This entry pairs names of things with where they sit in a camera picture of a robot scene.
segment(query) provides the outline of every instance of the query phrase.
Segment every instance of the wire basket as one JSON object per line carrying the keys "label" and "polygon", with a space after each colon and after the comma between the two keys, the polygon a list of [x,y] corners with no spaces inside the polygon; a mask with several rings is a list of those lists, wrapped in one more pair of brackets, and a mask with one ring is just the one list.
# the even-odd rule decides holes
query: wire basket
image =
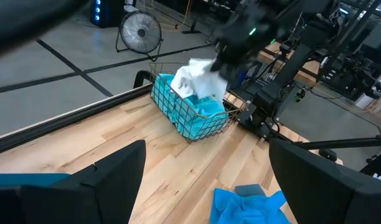
{"label": "wire basket", "polygon": [[197,109],[195,110],[190,105],[190,101],[180,97],[162,75],[175,75],[176,71],[184,65],[187,63],[149,64],[153,74],[150,78],[152,100],[188,142],[195,142],[225,132],[238,119],[240,113],[247,109],[247,103],[235,93],[227,91],[223,99],[225,112],[209,116],[199,114]]}

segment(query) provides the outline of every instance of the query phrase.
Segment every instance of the white cloth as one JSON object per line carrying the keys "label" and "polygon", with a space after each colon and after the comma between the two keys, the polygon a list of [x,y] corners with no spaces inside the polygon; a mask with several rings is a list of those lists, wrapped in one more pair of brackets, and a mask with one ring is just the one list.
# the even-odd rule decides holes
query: white cloth
{"label": "white cloth", "polygon": [[227,89],[227,81],[218,72],[210,72],[214,60],[190,59],[188,66],[178,69],[171,87],[182,98],[197,95],[199,99],[212,96],[222,100]]}

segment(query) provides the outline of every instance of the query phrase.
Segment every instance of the wooden table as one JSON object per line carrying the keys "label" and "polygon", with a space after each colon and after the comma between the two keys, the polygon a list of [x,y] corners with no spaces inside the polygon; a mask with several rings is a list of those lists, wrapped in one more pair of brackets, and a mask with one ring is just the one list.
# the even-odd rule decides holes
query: wooden table
{"label": "wooden table", "polygon": [[[280,47],[280,44],[275,42],[273,44],[270,44],[268,46],[265,47],[265,49],[271,51],[271,52],[276,52],[279,50],[279,47]],[[292,50],[289,55],[288,55],[288,58],[290,58],[294,53],[294,50]],[[260,53],[258,54],[258,57],[257,59],[261,62],[264,62],[264,63],[271,63],[274,61],[274,56],[264,52],[264,51],[260,51]],[[281,61],[277,61],[275,64],[274,64],[274,68],[275,69],[279,69],[282,64],[284,62],[281,62]],[[303,68],[305,68],[306,70],[309,70],[313,73],[315,73],[316,75],[318,74],[318,71],[319,71],[319,66],[320,66],[320,63],[317,62],[317,61],[311,61],[311,62],[307,62],[304,64]],[[316,79],[310,75],[308,75],[307,73],[303,72],[303,71],[299,71],[295,77],[296,80],[298,81],[301,81],[303,82],[304,84],[306,85],[310,85],[310,86],[313,86],[316,82]]]}
{"label": "wooden table", "polygon": [[[281,133],[306,141],[285,127]],[[147,158],[131,223],[208,223],[214,188],[280,189],[267,142],[233,124],[188,144],[148,95],[1,153],[0,173],[72,174],[137,139],[145,139]],[[295,222],[289,206],[282,209]]]}

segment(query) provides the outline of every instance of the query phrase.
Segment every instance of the green light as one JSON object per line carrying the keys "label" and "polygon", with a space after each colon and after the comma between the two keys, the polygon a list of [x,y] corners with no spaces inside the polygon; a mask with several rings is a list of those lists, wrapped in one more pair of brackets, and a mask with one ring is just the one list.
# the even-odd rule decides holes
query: green light
{"label": "green light", "polygon": [[248,33],[248,35],[252,35],[252,34],[254,34],[255,30],[256,30],[256,29],[253,28],[252,31],[250,31],[250,33]]}

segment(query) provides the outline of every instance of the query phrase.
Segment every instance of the gray floor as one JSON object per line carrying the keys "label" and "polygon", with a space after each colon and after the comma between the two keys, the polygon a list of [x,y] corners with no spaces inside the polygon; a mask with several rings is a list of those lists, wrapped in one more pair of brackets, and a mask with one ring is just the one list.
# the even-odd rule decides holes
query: gray floor
{"label": "gray floor", "polygon": [[[174,19],[148,9],[164,23],[180,23]],[[181,21],[180,15],[171,16]],[[206,27],[198,29],[209,33]],[[161,53],[205,45],[202,34],[183,35],[164,30]],[[41,38],[81,70],[125,62],[144,55],[134,52],[116,53],[116,29],[93,27],[86,19],[76,16]],[[161,62],[187,62],[191,57],[212,58],[214,48],[205,47],[159,58]],[[119,67],[90,72],[88,75],[112,94],[132,89],[138,70],[149,70],[149,60]],[[179,64],[166,64],[164,72],[175,71]],[[74,71],[36,42],[0,58],[0,86],[29,82],[40,78],[55,77]],[[58,114],[74,110],[106,96],[80,76],[66,78],[32,87],[0,93],[0,135],[34,124]],[[308,94],[300,103],[293,102],[282,114],[281,122],[311,141],[359,138],[379,134],[381,120],[365,113],[350,113],[348,102],[331,103]],[[344,164],[353,169],[365,166],[365,159],[380,149],[337,150]]]}

